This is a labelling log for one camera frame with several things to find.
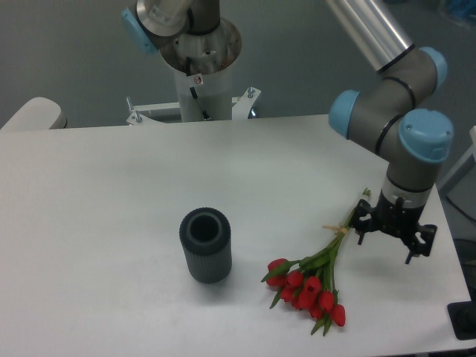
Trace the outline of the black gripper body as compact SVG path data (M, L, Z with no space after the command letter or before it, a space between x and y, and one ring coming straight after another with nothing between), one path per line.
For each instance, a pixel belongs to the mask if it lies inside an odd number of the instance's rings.
M402 197L391 202L384 195L380 195L377 205L371 210L370 232L381 231L400 238L405 245L417 245L416 235L423 208L407 208L403 205Z

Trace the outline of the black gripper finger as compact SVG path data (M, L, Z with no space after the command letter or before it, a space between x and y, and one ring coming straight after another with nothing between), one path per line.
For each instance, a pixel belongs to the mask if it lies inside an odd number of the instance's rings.
M351 227L358 235L358 245L362 245L366 233L371 233L376 230L373 221L374 208L365 199L360 199L355 206L352 218Z
M409 264L414 257L429 257L431 254L434 238L436 236L436 225L418 225L404 234L404 244L408 248L408 255L405 264Z

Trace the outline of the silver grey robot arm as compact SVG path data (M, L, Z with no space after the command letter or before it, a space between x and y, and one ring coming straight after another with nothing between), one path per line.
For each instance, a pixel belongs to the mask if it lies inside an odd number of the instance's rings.
M418 48L382 1L330 1L329 8L380 76L369 93L348 90L333 102L329 125L387 161L376 206L359 202L350 224L358 235L401 239L409 257L431 253L437 229L419 218L453 138L451 121L419 107L444 82L448 67L433 48ZM217 1L136 1L123 26L145 53L160 53L175 72L181 119L247 119L258 92L232 101L228 69L242 48Z

